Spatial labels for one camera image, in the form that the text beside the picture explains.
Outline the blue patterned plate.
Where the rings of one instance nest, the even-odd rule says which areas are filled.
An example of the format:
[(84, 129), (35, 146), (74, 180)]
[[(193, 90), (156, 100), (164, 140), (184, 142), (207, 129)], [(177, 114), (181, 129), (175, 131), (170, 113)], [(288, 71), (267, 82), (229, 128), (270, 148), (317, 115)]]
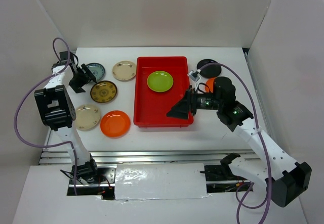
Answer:
[(96, 81), (100, 81), (105, 76), (105, 68), (100, 63), (89, 63), (86, 66), (92, 72)]

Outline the beige plate near bin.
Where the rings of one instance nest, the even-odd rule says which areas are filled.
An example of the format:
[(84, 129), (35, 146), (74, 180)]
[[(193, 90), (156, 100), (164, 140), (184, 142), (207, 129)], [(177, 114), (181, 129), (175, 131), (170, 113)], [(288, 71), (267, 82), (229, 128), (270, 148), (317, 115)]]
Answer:
[(112, 74), (119, 81), (129, 81), (136, 76), (136, 64), (131, 61), (120, 61), (112, 68)]

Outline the green plate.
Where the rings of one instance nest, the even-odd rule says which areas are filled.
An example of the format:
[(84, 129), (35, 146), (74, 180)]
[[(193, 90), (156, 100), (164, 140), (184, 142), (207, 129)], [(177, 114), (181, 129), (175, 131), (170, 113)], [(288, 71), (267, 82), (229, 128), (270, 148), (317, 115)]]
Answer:
[(165, 71), (152, 72), (147, 78), (148, 87), (157, 93), (164, 93), (172, 88), (174, 80), (171, 74)]

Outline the white front cover panel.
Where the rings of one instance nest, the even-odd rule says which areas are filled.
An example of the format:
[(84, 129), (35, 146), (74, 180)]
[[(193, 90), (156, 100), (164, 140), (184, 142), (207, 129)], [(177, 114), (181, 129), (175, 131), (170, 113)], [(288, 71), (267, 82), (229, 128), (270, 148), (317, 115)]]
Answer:
[(169, 200), (207, 197), (202, 163), (118, 165), (116, 200)]

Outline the black plate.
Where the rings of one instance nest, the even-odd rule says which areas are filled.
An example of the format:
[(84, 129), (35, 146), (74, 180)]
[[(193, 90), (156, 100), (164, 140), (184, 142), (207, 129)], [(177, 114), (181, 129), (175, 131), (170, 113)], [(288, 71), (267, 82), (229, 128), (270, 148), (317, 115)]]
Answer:
[[(203, 67), (204, 65), (208, 65), (211, 64), (210, 66), (201, 69), (201, 67)], [(219, 65), (214, 65), (214, 63), (216, 63), (215, 60), (212, 59), (203, 59), (201, 61), (198, 62), (196, 68), (200, 69), (200, 75), (204, 78), (210, 79), (210, 78), (214, 78), (217, 77), (221, 74), (222, 72), (222, 68)]]

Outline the beige plate with characters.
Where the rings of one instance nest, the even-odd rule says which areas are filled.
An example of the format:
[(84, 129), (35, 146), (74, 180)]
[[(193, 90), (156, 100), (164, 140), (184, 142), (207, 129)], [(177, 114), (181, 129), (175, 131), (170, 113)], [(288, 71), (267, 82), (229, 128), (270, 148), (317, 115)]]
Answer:
[(93, 104), (83, 104), (76, 108), (76, 129), (88, 131), (94, 128), (101, 120), (101, 110)]

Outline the orange plate right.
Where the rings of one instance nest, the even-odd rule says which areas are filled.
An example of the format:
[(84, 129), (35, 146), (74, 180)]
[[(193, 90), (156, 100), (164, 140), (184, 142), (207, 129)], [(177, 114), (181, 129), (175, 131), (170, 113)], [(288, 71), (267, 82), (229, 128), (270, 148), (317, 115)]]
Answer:
[(215, 79), (216, 78), (213, 77), (213, 78), (210, 78), (210, 79), (207, 80), (206, 85), (205, 85), (205, 92), (207, 92), (207, 93), (212, 93), (213, 92), (214, 80)]

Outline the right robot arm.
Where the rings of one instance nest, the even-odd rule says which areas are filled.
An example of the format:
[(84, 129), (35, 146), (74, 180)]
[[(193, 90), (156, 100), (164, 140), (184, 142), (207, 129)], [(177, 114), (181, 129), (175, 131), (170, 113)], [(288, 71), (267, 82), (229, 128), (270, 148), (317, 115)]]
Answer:
[(261, 160), (255, 163), (231, 153), (221, 160), (221, 175), (228, 180), (241, 176), (265, 187), (276, 205), (286, 207), (308, 189), (311, 166), (287, 154), (257, 124), (256, 115), (236, 100), (235, 92), (228, 77), (217, 77), (210, 93), (199, 94), (189, 87), (167, 116), (187, 119), (197, 110), (215, 110), (220, 121), (248, 143)]

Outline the orange plate left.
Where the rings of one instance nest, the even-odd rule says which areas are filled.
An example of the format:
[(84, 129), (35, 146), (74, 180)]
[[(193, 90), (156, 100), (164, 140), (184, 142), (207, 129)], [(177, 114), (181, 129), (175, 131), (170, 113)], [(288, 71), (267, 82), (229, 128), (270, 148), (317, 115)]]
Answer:
[(100, 122), (102, 133), (109, 138), (124, 136), (130, 129), (131, 121), (129, 116), (120, 110), (113, 110), (106, 113)]

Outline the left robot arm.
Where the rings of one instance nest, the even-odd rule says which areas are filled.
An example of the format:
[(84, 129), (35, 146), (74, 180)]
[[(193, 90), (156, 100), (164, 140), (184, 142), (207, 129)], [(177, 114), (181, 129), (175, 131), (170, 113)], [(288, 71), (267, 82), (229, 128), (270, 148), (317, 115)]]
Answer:
[(64, 68), (65, 65), (66, 61), (53, 64), (53, 77), (44, 88), (35, 90), (34, 98), (43, 124), (54, 131), (61, 141), (68, 142), (66, 150), (71, 159), (71, 175), (78, 181), (93, 184), (99, 179), (100, 170), (75, 127), (76, 111), (66, 89), (72, 79), (72, 71), (69, 67)]

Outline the red plastic bin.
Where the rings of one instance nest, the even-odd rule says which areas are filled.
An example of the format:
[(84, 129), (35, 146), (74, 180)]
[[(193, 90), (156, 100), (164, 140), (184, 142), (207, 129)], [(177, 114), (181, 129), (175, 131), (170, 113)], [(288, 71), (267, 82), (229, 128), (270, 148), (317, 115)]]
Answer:
[[(173, 78), (173, 86), (162, 93), (151, 90), (147, 84), (150, 74), (165, 71)], [(193, 123), (193, 116), (178, 119), (167, 117), (171, 108), (184, 97), (189, 88), (187, 58), (139, 57), (135, 83), (133, 122), (138, 127), (187, 127)]]

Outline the orange plate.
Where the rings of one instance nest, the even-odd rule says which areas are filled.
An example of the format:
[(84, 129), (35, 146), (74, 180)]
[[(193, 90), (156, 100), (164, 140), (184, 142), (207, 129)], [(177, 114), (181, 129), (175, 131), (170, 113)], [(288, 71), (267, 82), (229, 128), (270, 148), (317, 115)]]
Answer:
[(216, 78), (213, 77), (213, 78), (210, 78), (210, 79), (207, 80), (206, 85), (205, 85), (205, 92), (207, 92), (207, 93), (212, 93), (213, 92), (214, 80), (215, 79)]
[(109, 138), (124, 136), (130, 129), (131, 121), (129, 116), (120, 110), (113, 110), (106, 113), (100, 122), (102, 133)]

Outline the yellow patterned plate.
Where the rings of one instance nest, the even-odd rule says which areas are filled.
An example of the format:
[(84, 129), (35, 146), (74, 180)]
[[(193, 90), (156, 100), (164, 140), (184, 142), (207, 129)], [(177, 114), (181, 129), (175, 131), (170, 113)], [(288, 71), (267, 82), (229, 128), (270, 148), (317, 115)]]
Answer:
[(96, 83), (90, 90), (90, 96), (96, 103), (104, 104), (114, 100), (117, 96), (117, 86), (112, 81), (104, 80)]

